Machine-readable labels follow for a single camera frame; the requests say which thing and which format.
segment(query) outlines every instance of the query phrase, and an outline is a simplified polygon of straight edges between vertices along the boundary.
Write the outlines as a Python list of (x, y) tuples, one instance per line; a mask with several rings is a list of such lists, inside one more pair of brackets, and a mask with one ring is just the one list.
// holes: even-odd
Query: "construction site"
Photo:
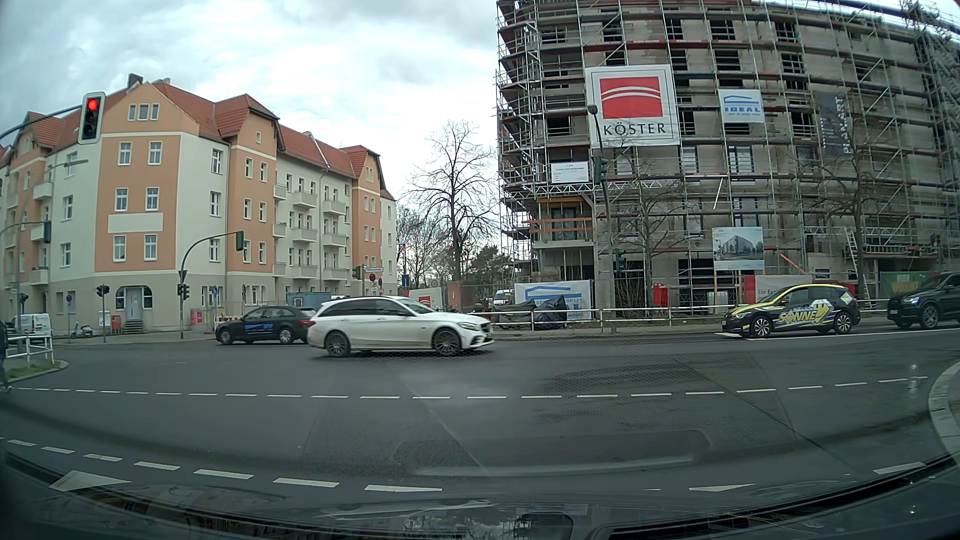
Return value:
[[(742, 302), (745, 274), (808, 274), (878, 299), (883, 273), (960, 269), (960, 23), (933, 4), (497, 7), (502, 249), (516, 282), (591, 280), (601, 308), (652, 306), (655, 283), (670, 306), (697, 307), (717, 291)], [(604, 140), (591, 73), (644, 66), (666, 73), (657, 95), (677, 136)], [(754, 108), (726, 101), (752, 95)], [(716, 268), (715, 228), (762, 228), (762, 269)]]

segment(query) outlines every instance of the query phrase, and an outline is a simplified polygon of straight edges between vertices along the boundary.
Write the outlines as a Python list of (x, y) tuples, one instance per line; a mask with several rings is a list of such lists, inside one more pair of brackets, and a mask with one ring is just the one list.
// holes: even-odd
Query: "green banner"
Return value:
[(932, 272), (880, 272), (880, 298), (910, 292), (929, 278)]

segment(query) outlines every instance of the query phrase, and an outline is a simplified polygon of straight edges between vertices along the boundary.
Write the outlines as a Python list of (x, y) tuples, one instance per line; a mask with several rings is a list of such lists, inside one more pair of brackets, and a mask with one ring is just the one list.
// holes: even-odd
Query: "sky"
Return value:
[[(960, 20), (954, 0), (938, 5)], [(494, 0), (0, 0), (0, 132), (130, 72), (169, 77), (213, 101), (247, 92), (291, 128), (373, 149), (398, 195), (447, 119), (495, 143), (496, 45)]]

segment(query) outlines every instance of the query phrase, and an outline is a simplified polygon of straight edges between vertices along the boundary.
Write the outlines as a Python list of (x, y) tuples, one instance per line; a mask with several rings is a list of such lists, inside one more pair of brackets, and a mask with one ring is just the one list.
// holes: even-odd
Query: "road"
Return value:
[(3, 450), (63, 475), (323, 503), (493, 493), (764, 497), (943, 454), (960, 328), (500, 341), (455, 358), (213, 341), (63, 349), (0, 397)]

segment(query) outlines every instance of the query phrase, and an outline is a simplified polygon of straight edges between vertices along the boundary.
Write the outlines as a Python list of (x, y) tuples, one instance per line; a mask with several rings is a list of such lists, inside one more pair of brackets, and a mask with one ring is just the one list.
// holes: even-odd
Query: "white car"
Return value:
[(434, 311), (403, 296), (327, 302), (307, 326), (307, 342), (338, 358), (351, 351), (398, 349), (433, 349), (454, 356), (493, 343), (487, 319)]

